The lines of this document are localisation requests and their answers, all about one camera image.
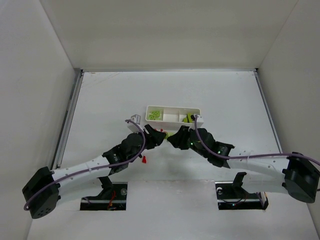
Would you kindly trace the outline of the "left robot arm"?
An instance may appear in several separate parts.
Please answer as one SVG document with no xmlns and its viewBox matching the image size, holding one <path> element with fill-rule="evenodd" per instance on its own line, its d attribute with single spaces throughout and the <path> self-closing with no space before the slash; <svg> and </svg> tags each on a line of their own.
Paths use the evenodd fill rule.
<svg viewBox="0 0 320 240">
<path fill-rule="evenodd" d="M 54 170 L 41 167 L 22 188 L 26 201 L 23 209 L 35 220 L 48 215 L 59 204 L 83 198 L 85 194 L 77 194 L 76 188 L 82 189 L 86 183 L 100 180 L 101 189 L 107 189 L 108 176 L 123 171 L 141 158 L 143 151 L 160 146 L 165 138 L 165 132 L 147 124 L 144 129 L 139 127 L 120 144 L 87 162 Z"/>
</svg>

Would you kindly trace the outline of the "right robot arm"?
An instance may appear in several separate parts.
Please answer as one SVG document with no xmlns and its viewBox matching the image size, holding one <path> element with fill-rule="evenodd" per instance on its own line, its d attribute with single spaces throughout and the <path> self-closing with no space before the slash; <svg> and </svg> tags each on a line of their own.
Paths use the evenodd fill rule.
<svg viewBox="0 0 320 240">
<path fill-rule="evenodd" d="M 314 203 L 318 192 L 320 172 L 314 161 L 298 152 L 254 157 L 246 151 L 230 156 L 232 144 L 214 139 L 204 128 L 181 126 L 168 137 L 176 149 L 191 149 L 215 167 L 239 170 L 233 188 L 253 194 L 256 192 L 282 193 L 304 202 Z"/>
</svg>

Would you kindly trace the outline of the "red lego pile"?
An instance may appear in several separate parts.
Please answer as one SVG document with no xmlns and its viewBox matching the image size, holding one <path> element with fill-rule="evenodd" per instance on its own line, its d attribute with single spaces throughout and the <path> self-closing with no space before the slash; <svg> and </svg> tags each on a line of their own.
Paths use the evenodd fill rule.
<svg viewBox="0 0 320 240">
<path fill-rule="evenodd" d="M 155 128 L 154 130 L 158 131 L 158 132 L 163 132 L 164 131 L 162 128 L 160 128 L 160 129 Z"/>
</svg>

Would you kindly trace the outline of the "red lego piece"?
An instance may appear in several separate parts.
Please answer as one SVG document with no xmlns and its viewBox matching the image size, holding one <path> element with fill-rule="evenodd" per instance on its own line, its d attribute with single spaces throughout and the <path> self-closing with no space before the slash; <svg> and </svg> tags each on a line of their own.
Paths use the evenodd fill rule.
<svg viewBox="0 0 320 240">
<path fill-rule="evenodd" d="M 145 156 L 142 157 L 142 161 L 141 161 L 143 164 L 146 164 L 147 163 L 147 158 Z"/>
</svg>

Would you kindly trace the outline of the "white divided container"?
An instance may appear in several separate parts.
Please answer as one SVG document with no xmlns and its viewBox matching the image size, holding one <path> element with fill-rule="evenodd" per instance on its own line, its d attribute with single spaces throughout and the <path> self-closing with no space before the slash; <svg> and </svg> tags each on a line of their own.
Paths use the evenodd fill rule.
<svg viewBox="0 0 320 240">
<path fill-rule="evenodd" d="M 156 120 L 148 120 L 148 115 L 152 111 L 161 111 L 161 117 Z M 183 118 L 188 113 L 201 115 L 201 110 L 199 108 L 149 105 L 146 108 L 145 120 L 155 129 L 177 131 L 181 126 L 188 126 L 191 128 L 192 123 L 182 122 Z"/>
</svg>

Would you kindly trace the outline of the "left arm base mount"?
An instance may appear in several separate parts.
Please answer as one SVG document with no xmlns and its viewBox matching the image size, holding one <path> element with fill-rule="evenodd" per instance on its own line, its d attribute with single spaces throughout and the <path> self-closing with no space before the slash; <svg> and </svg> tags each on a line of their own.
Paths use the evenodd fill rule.
<svg viewBox="0 0 320 240">
<path fill-rule="evenodd" d="M 96 196 L 81 199 L 81 211 L 125 211 L 127 208 L 128 183 L 112 182 L 108 176 L 100 177 L 102 190 Z"/>
</svg>

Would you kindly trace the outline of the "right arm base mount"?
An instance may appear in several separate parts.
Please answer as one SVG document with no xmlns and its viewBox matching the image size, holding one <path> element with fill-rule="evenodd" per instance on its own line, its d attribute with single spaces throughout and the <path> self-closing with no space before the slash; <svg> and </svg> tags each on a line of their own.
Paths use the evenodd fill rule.
<svg viewBox="0 0 320 240">
<path fill-rule="evenodd" d="M 215 191 L 219 210 L 263 210 L 269 206 L 264 192 L 249 193 L 242 188 L 245 172 L 236 174 L 233 181 L 216 181 Z"/>
</svg>

